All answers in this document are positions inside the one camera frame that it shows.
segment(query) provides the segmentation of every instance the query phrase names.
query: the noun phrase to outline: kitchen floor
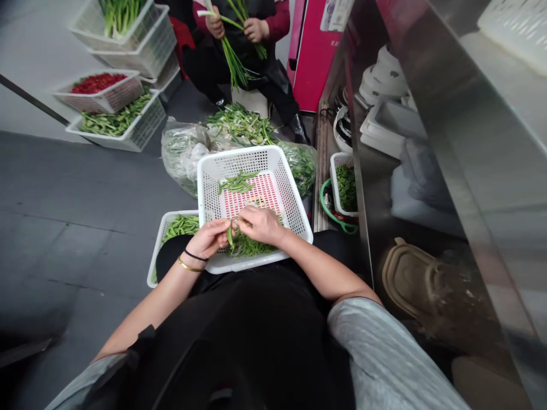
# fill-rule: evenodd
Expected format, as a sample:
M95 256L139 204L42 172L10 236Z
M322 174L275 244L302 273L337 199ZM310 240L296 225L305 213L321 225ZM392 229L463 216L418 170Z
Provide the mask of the kitchen floor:
M167 112L213 107L186 81ZM140 154L0 133L0 337L59 337L0 407L43 409L149 293L163 214L197 209L164 169L161 128Z

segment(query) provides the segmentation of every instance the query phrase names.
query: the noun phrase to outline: black shoe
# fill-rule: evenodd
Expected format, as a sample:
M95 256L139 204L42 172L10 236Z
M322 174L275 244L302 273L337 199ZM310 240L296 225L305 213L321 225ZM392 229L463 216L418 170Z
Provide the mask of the black shoe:
M226 101L225 98L222 98L222 99L218 100L217 102L215 102L215 105L220 110L224 110L224 108L226 108L226 104L228 104L228 102Z
M296 113L294 117L291 118L289 124L287 124L292 132L295 134L295 143L297 144L306 144L311 145L311 141L306 134L306 127L302 122L302 117L300 113Z

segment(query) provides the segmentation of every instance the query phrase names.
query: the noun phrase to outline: red sleeve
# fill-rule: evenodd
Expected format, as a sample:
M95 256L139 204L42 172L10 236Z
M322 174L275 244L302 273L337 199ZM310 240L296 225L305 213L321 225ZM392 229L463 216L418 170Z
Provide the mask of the red sleeve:
M209 29L207 28L207 23L205 22L205 16L198 17L198 11L204 10L207 11L205 7L203 7L201 4L193 2L194 3L194 20L195 23L198 25L198 28L203 31L205 35L210 34Z
M281 0L275 3L275 15L266 19L270 28L270 40L278 42L291 29L291 11L289 10L289 0Z

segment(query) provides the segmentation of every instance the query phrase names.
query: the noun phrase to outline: green hose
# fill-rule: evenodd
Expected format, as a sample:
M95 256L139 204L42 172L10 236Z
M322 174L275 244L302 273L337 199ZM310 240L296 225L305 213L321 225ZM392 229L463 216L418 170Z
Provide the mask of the green hose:
M327 186L330 185L330 178L327 179L325 181L325 183L323 184L323 186L321 187L321 192L320 192L320 200L321 200L321 205L323 206L323 210L325 211L325 213L336 223L340 224L340 226L342 227L342 230L345 232L345 233L348 233L350 235L354 235L355 233L357 233L357 231L359 230L359 227L357 225L352 225L352 224L349 224L349 223L346 223L344 221L341 221L340 219L336 218L331 211L329 211L329 209L326 207L325 205L325 199L324 199L324 196L325 196L325 188Z

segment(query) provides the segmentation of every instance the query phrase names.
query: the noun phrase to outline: hand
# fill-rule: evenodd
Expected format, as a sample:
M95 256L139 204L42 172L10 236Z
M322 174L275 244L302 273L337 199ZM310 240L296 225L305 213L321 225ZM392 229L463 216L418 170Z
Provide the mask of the hand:
M213 6L213 11L215 12L216 16L206 16L205 23L207 24L207 28L209 29L213 37L217 40L220 40L224 37L224 24L222 24L221 15L218 12L218 7Z
M203 225L199 231L194 235L186 249L192 255L208 259L213 256L220 248L228 246L228 236L226 230L230 226L229 219L217 219L207 222ZM192 267L198 268L196 263L201 261L195 259L192 261Z
M270 36L270 27L265 20L250 18L243 23L243 33L251 43L260 43Z
M275 247L279 247L289 232L271 209L247 206L239 213L238 222L245 235Z

